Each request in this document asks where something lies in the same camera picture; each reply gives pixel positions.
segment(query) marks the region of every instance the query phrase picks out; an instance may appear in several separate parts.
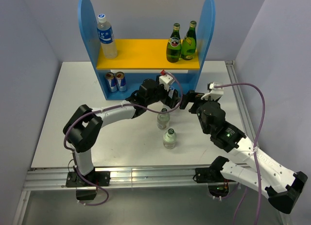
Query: green glass bottle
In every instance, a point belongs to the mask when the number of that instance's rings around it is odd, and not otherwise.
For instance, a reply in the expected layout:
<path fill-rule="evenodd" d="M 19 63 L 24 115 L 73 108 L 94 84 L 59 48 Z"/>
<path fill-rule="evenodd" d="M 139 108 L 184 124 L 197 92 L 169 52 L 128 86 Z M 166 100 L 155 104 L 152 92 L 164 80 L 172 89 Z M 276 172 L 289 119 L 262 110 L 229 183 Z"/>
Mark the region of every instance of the green glass bottle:
<path fill-rule="evenodd" d="M 177 62 L 179 60 L 180 52 L 181 52 L 181 40 L 179 35 L 180 25 L 179 23 L 175 23 L 173 27 L 173 33 L 169 39 L 169 42 L 166 46 L 166 59 L 169 62 Z"/>
<path fill-rule="evenodd" d="M 193 58 L 196 49 L 196 35 L 195 35 L 196 21 L 190 22 L 189 30 L 185 36 L 181 47 L 181 58 L 189 61 Z"/>

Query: energy drink can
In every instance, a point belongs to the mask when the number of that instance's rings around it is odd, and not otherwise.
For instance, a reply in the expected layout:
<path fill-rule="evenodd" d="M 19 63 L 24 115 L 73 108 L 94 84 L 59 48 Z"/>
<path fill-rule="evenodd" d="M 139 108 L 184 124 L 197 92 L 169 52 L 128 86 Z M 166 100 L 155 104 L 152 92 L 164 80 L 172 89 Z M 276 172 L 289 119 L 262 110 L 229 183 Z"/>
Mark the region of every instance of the energy drink can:
<path fill-rule="evenodd" d="M 116 79 L 115 79 L 115 76 L 113 75 L 113 73 L 111 73 L 111 72 L 107 73 L 105 75 L 105 79 L 108 82 L 108 87 L 110 88 L 110 91 L 112 93 L 116 92 L 118 90 L 118 87 L 117 87 L 117 82 L 116 82 Z"/>
<path fill-rule="evenodd" d="M 116 73 L 117 84 L 119 88 L 119 92 L 126 92 L 126 80 L 123 72 Z"/>

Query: yellow shelf board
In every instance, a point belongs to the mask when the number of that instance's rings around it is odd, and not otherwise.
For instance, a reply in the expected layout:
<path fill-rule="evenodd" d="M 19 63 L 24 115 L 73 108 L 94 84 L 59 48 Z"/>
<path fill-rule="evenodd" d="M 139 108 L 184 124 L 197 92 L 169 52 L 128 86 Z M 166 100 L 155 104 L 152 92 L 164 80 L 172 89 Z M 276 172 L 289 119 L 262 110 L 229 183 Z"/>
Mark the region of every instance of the yellow shelf board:
<path fill-rule="evenodd" d="M 96 69 L 199 70 L 197 52 L 190 61 L 180 59 L 176 63 L 169 62 L 166 59 L 167 42 L 167 39 L 116 39 L 118 56 L 114 59 L 106 59 L 100 47 Z"/>

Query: clear plastic bottle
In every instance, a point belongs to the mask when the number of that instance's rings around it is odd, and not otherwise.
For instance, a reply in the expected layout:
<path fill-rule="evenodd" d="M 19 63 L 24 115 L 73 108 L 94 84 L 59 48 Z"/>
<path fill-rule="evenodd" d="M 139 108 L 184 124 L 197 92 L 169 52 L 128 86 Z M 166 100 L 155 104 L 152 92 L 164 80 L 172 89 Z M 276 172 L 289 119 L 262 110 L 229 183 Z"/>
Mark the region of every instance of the clear plastic bottle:
<path fill-rule="evenodd" d="M 168 129 L 163 135 L 163 145 L 167 149 L 173 149 L 175 147 L 177 135 L 173 129 Z"/>
<path fill-rule="evenodd" d="M 97 32 L 105 58 L 113 59 L 118 56 L 116 41 L 113 36 L 111 24 L 107 21 L 106 15 L 98 15 Z"/>
<path fill-rule="evenodd" d="M 167 112 L 166 108 L 163 108 L 161 112 Z M 165 114 L 158 114 L 157 119 L 156 119 L 156 124 L 157 127 L 161 130 L 166 130 L 169 128 L 169 123 L 170 123 L 170 114 L 165 113 Z"/>

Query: white wall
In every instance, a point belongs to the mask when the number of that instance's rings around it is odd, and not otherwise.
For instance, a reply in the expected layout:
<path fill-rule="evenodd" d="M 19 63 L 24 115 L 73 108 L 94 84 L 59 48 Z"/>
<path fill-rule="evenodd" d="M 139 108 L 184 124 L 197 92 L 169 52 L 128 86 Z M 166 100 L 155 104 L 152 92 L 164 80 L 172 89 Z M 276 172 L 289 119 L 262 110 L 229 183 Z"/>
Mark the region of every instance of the white wall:
<path fill-rule="evenodd" d="M 311 177 L 311 0 L 265 0 L 236 59 L 240 82 L 262 89 L 266 117 L 261 147 L 293 171 Z M 243 88 L 254 127 L 261 99 Z M 299 198 L 292 218 L 310 224 L 311 184 Z"/>
<path fill-rule="evenodd" d="M 59 72 L 23 0 L 0 0 L 0 224 L 11 224 Z"/>
<path fill-rule="evenodd" d="M 25 0 L 61 61 L 89 61 L 81 40 L 78 0 Z M 173 24 L 183 37 L 199 20 L 204 0 L 91 0 L 105 13 L 116 38 L 168 38 Z M 207 55 L 234 60 L 264 0 L 215 0 L 216 26 Z"/>

